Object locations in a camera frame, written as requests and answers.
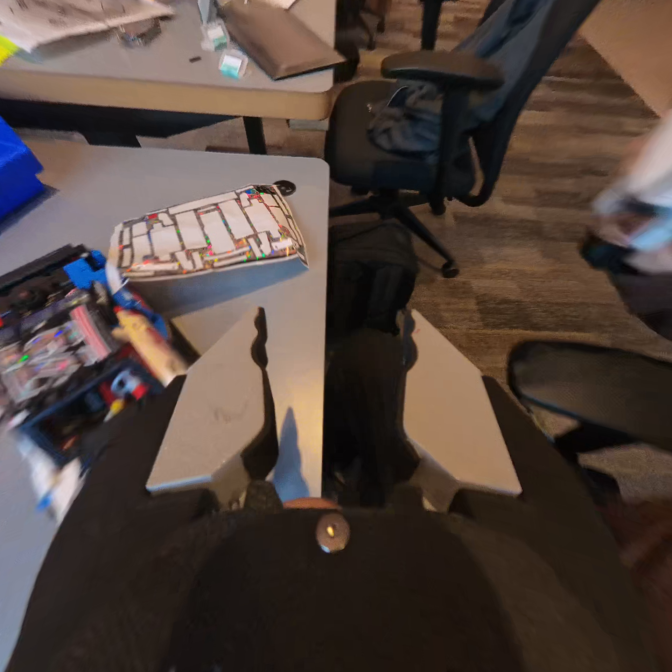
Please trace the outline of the blue plastic bin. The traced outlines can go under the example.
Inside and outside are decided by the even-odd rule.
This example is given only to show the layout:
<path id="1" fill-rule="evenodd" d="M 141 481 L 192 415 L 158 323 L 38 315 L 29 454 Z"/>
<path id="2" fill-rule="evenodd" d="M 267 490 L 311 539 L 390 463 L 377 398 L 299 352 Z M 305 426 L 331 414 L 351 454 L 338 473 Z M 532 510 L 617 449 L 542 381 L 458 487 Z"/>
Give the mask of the blue plastic bin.
<path id="1" fill-rule="evenodd" d="M 30 148 L 1 119 L 1 220 L 44 193 L 38 177 L 42 170 Z"/>

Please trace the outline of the blue printed toy car body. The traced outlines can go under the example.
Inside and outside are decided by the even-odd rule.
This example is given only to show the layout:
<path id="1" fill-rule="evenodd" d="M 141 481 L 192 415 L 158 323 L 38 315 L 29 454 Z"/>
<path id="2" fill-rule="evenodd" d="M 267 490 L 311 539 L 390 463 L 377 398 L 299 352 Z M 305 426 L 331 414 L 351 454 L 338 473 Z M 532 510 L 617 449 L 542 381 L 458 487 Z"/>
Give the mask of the blue printed toy car body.
<path id="1" fill-rule="evenodd" d="M 197 355 L 99 251 L 65 245 L 1 276 L 1 431 L 58 522 L 105 450 L 95 438 Z"/>

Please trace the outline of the grey desk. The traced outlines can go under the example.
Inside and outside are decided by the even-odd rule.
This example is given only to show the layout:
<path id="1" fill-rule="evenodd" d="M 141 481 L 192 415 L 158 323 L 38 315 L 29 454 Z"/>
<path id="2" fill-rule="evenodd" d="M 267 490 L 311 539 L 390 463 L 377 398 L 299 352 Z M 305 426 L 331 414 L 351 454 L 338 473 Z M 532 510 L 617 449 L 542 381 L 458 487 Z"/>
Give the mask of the grey desk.
<path id="1" fill-rule="evenodd" d="M 265 154 L 264 118 L 322 121 L 333 100 L 331 71 L 272 80 L 255 63 L 225 77 L 220 56 L 201 47 L 196 1 L 171 1 L 175 15 L 145 46 L 116 36 L 83 40 L 1 67 L 1 117 L 15 128 L 78 132 L 91 145 L 139 147 L 242 118 L 252 154 Z"/>
<path id="2" fill-rule="evenodd" d="M 45 200 L 1 234 L 1 273 L 62 245 L 107 253 L 113 227 L 171 206 L 250 184 L 288 180 L 288 198 L 304 237 L 309 268 L 293 259 L 237 268 L 141 292 L 203 354 L 249 308 L 264 307 L 268 374 L 278 418 L 282 499 L 317 495 L 322 484 L 324 319 L 329 169 L 320 159 L 94 147 L 28 140 L 52 188 Z"/>

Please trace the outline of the dark blue jacket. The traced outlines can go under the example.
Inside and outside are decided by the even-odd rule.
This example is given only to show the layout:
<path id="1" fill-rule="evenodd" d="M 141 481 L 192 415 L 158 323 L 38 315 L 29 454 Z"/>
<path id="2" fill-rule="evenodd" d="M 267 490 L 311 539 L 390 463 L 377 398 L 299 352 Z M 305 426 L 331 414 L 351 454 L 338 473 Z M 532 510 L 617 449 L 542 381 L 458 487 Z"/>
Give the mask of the dark blue jacket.
<path id="1" fill-rule="evenodd" d="M 378 149 L 436 164 L 443 94 L 432 83 L 399 80 L 388 99 L 369 105 L 369 141 Z"/>

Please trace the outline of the dark grey laptop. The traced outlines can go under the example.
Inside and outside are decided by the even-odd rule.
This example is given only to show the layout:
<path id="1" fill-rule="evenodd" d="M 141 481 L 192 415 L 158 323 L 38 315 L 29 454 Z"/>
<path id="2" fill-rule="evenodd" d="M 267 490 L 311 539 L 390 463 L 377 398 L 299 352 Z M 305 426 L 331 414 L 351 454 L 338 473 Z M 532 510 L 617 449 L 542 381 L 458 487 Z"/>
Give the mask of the dark grey laptop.
<path id="1" fill-rule="evenodd" d="M 218 13 L 232 41 L 274 81 L 347 61 L 288 9 L 265 1 L 220 1 Z"/>

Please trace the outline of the black backpack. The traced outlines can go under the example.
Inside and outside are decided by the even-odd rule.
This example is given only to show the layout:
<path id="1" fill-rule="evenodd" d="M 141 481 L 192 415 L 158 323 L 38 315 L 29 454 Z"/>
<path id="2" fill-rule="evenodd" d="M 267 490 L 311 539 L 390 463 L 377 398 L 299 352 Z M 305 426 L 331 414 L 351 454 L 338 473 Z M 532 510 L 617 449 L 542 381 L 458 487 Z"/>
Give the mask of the black backpack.
<path id="1" fill-rule="evenodd" d="M 393 220 L 338 224 L 327 248 L 327 342 L 360 329 L 398 335 L 419 273 L 409 231 Z"/>

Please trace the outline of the person's black office chair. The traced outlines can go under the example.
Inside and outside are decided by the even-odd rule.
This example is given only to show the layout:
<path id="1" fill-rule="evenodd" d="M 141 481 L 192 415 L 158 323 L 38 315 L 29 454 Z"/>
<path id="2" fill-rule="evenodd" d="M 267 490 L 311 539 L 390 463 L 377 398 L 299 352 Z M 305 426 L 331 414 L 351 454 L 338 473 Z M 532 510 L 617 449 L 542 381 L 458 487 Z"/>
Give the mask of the person's black office chair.
<path id="1" fill-rule="evenodd" d="M 527 341 L 512 349 L 507 384 L 529 411 L 577 425 L 554 439 L 569 461 L 643 443 L 671 453 L 671 363 L 618 348 Z"/>

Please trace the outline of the loose white papers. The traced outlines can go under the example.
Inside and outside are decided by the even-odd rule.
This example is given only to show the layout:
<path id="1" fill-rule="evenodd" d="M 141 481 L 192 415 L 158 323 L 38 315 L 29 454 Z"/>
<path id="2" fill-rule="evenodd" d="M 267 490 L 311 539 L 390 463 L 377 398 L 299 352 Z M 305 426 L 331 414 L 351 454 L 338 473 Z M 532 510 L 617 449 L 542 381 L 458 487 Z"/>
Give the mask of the loose white papers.
<path id="1" fill-rule="evenodd" d="M 173 14 L 160 1 L 2 1 L 1 37 L 30 53 L 64 39 Z"/>

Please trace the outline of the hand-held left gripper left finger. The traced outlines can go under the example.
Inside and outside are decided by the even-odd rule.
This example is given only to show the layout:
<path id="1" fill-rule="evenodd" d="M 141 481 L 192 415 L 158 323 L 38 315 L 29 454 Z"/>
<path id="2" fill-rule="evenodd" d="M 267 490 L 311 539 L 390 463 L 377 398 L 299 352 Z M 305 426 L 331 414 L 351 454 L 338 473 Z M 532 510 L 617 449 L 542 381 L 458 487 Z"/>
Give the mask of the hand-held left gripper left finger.
<path id="1" fill-rule="evenodd" d="M 273 471 L 279 442 L 266 344 L 265 311 L 255 307 L 189 368 L 147 492 L 206 489 L 231 505 Z"/>

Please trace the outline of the person's brown shirt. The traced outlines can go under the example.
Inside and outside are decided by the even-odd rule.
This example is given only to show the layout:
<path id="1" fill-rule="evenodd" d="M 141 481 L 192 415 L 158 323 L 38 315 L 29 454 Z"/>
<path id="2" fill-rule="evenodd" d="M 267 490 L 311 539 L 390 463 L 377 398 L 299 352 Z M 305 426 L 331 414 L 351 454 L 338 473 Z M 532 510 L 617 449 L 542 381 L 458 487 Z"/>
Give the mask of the person's brown shirt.
<path id="1" fill-rule="evenodd" d="M 612 500 L 600 512 L 645 602 L 660 669 L 670 671 L 671 500 Z"/>

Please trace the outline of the white sticker sheet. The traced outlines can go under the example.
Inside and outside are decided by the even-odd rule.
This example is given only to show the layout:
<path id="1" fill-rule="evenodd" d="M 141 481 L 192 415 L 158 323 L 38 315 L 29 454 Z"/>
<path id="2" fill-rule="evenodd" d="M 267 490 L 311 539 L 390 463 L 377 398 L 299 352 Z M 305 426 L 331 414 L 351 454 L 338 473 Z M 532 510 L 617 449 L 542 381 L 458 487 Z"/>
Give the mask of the white sticker sheet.
<path id="1" fill-rule="evenodd" d="M 296 217 L 273 183 L 155 208 L 119 223 L 107 255 L 123 278 L 138 281 L 293 259 L 309 267 Z"/>

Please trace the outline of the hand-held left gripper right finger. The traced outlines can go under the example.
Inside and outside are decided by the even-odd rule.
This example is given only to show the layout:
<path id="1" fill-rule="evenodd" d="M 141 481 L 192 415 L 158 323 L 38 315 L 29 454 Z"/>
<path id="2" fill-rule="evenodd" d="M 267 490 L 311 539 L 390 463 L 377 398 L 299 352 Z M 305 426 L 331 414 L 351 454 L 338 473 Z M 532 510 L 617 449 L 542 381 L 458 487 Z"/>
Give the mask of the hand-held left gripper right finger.
<path id="1" fill-rule="evenodd" d="M 402 428 L 419 457 L 411 484 L 425 501 L 452 501 L 460 489 L 520 495 L 481 371 L 417 310 L 402 324 Z"/>

